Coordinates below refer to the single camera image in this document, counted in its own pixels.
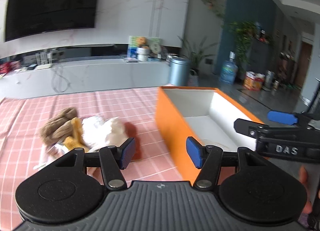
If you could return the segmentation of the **grey metal trash bin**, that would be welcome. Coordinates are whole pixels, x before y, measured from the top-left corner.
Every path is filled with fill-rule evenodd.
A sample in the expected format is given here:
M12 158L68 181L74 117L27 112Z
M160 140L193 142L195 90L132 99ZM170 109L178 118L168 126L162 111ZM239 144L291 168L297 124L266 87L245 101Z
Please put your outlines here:
M169 84L185 87L188 83L190 61L186 58L173 57L170 60Z

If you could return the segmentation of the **white marble tv console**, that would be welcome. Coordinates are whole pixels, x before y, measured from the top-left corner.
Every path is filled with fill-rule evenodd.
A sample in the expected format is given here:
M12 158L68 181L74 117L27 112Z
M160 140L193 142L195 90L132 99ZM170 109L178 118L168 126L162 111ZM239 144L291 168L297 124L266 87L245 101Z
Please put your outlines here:
M54 64L49 69L11 72L1 78L1 97L34 98L166 85L167 62L128 63L121 58Z

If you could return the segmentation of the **green picture book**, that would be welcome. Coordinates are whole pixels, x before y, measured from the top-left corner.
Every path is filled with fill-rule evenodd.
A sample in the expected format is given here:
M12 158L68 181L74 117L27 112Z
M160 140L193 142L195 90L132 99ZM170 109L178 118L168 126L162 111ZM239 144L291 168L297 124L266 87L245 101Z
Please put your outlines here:
M139 56L159 58L161 53L161 39L156 37L130 36L127 48L127 56L143 60Z

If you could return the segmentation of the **blue water jug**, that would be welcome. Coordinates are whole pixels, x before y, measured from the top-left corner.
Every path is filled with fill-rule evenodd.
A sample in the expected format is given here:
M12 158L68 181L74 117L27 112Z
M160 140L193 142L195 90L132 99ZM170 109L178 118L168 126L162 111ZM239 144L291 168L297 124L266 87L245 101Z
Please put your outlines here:
M238 72L238 67L235 63L235 53L230 52L229 53L229 59L227 59L222 66L221 74L220 74L220 81L227 83L227 84L233 84L236 74Z

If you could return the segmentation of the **orange cardboard box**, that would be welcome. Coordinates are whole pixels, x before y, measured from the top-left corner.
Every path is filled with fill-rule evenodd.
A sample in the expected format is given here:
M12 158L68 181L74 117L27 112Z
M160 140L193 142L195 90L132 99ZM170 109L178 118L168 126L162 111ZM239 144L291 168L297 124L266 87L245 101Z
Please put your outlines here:
M235 152L245 146L255 150L255 140L234 130L236 119L260 123L255 115L218 88L159 87L156 124L171 157L185 181L193 183L200 172L186 150L186 139Z

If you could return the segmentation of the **cream white plush toy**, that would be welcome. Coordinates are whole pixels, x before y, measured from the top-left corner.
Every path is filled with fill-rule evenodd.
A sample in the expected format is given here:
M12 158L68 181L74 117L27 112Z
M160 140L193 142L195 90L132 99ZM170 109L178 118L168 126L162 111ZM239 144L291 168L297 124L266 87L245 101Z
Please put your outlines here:
M107 146L121 146L128 138L125 125L118 117L111 118L103 124L104 140Z

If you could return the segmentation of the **white crinkled plastic bag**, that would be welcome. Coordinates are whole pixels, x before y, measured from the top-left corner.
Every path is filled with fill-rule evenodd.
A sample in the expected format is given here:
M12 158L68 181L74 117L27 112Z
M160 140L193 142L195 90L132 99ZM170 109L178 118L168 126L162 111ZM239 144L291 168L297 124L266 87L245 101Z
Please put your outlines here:
M104 120L100 116L86 117L82 120L82 139L88 146L89 152L96 152L105 146L112 145L110 141L112 123L112 118Z

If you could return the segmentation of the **tall floor plant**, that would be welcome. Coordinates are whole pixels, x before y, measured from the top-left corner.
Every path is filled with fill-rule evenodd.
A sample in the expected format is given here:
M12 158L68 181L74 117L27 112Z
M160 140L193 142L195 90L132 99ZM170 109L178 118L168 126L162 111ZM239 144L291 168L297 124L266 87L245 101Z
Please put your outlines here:
M206 59L215 56L210 53L210 49L217 46L218 42L205 45L207 36L204 36L199 44L191 43L186 38L178 36L181 42L180 56L190 62L190 68L199 74L200 63Z

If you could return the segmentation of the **white wifi router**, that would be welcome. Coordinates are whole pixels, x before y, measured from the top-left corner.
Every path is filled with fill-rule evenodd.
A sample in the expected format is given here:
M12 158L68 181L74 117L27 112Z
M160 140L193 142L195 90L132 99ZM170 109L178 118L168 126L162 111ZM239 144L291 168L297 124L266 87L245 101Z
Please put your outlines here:
M49 52L40 52L36 55L37 66L35 70L49 69L53 65L53 53Z

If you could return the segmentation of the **black wall television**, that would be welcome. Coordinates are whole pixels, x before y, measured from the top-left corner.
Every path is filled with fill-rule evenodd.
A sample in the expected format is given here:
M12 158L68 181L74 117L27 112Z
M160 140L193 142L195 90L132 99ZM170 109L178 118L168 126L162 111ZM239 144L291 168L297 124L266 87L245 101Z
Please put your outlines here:
M95 27L98 0L8 0L5 41Z

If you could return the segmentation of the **brown braided plush toy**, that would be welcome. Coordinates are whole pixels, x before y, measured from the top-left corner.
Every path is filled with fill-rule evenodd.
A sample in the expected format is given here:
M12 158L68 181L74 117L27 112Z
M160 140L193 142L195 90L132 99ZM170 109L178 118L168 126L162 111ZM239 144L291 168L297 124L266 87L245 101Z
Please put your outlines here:
M72 136L72 119L76 117L78 117L77 109L75 107L69 107L51 118L39 132L43 144L53 145L63 138Z

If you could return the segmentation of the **yellow plush piece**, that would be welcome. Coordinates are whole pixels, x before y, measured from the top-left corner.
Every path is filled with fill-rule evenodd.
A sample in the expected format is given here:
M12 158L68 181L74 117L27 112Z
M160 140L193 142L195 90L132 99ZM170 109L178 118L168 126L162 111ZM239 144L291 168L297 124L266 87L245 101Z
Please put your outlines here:
M82 138L83 129L81 120L78 117L71 119L72 133L63 141L63 145L70 151L75 148L83 148L85 152L89 151L89 147Z

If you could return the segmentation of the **brown teddy bear figure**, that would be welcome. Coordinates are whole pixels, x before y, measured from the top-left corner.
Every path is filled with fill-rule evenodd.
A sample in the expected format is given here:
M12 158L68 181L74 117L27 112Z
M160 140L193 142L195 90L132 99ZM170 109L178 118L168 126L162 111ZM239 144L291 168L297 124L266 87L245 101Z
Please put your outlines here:
M150 48L148 46L148 40L145 37L138 37L137 43L137 58L141 62L146 62L150 56Z

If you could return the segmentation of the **orange carton on floor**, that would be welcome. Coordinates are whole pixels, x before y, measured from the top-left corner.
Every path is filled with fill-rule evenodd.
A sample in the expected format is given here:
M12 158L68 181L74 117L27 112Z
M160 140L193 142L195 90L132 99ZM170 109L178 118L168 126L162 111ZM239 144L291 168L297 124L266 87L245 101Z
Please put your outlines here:
M265 75L247 71L245 74L244 87L252 91L260 91L265 81Z

